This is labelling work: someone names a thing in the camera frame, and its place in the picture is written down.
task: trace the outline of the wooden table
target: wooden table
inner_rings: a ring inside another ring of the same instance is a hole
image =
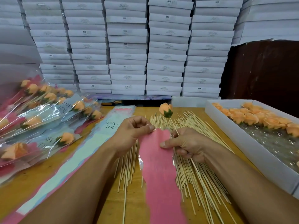
[[[112,107],[102,107],[101,111],[105,115]],[[219,134],[219,136],[230,146],[230,148],[245,162],[251,166],[253,164],[245,157],[245,155],[235,146],[235,144],[218,128],[218,126],[208,117],[204,112],[204,108],[174,108],[174,116],[176,114],[182,114],[184,111],[193,111],[203,121],[207,121],[211,127]],[[137,107],[134,115],[146,115],[150,117],[155,112],[158,112],[157,107]],[[94,124],[88,126],[85,130],[88,132],[93,128]],[[42,184],[49,176],[59,168],[63,161],[77,148],[77,146],[85,139],[85,137],[72,144],[65,152],[58,152],[53,157],[50,157],[46,161],[37,164],[31,168],[25,169],[19,172],[13,180],[7,182],[0,187],[0,220],[6,215],[11,213],[18,206],[23,204],[26,199],[33,193],[33,191]],[[118,193],[118,180],[119,175],[116,179],[113,178],[114,171],[111,173],[111,178],[108,179],[107,184],[104,188],[98,209],[98,221],[97,224],[106,223],[122,223],[123,218],[123,204],[124,204],[124,191],[121,190]],[[199,207],[193,190],[191,190],[193,203],[196,210],[194,215],[190,199],[186,199],[182,203],[182,208],[188,218],[190,224],[206,224],[208,223],[202,207]],[[236,222],[239,224],[247,223],[245,218],[242,216],[236,205],[233,206],[227,204],[228,209],[233,215]],[[230,215],[226,211],[225,207],[219,206],[221,211],[221,217],[224,223],[233,223]],[[218,218],[213,216],[214,223],[218,224],[220,221]],[[141,172],[139,170],[139,164],[136,160],[135,173],[133,174],[132,184],[129,184],[126,195],[126,217],[125,223],[127,224],[148,224],[149,223],[149,210],[145,202],[145,187],[141,188]]]

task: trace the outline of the pink wrapping paper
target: pink wrapping paper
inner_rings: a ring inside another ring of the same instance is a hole
[[[142,176],[147,183],[146,200],[151,224],[185,224],[181,210],[181,193],[173,164],[173,150],[159,144],[170,138],[168,130],[156,129],[141,140],[139,155],[143,161]]]

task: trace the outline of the left hand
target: left hand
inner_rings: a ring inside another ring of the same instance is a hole
[[[151,133],[154,129],[155,126],[145,117],[130,117],[120,124],[107,143],[110,143],[116,149],[117,157],[121,157],[128,152],[139,137]]]

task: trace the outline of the pile of bamboo sticks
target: pile of bamboo sticks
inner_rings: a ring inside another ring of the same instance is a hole
[[[165,118],[162,115],[155,114],[150,117],[149,120],[151,124],[156,126],[156,128],[161,128],[163,130],[168,129],[170,131],[175,131],[176,129],[183,127],[193,128],[232,151],[207,122],[205,124],[198,116],[196,116],[192,112],[184,112],[183,116],[178,115],[178,117],[174,120]],[[122,157],[118,192],[120,189],[121,180],[123,180],[124,178],[123,190],[125,190],[125,198],[123,209],[123,224],[126,208],[126,189],[129,182],[132,183],[132,176],[135,172],[135,161],[137,155],[138,142],[136,142],[136,144],[130,149],[130,151]],[[197,204],[199,207],[203,208],[209,224],[214,224],[212,216],[213,212],[215,212],[219,221],[224,224],[223,219],[221,218],[219,206],[224,206],[233,222],[237,224],[224,202],[225,200],[227,203],[231,204],[227,197],[227,190],[217,178],[215,173],[206,164],[195,163],[192,159],[184,159],[176,153],[174,153],[173,155],[173,162],[177,171],[176,184],[181,191],[182,201],[185,202],[187,201],[186,199],[190,198],[195,215],[196,209],[190,193],[190,190],[192,190],[192,188],[196,196]]]

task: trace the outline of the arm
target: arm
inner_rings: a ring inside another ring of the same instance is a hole
[[[125,119],[118,130],[56,192],[38,205],[20,223],[92,223],[114,161],[126,154],[138,137],[155,127],[144,117]]]
[[[165,141],[163,148],[178,147],[177,153],[195,162],[205,162],[217,174],[252,224],[295,224],[299,200],[267,180],[238,156],[190,128]]]

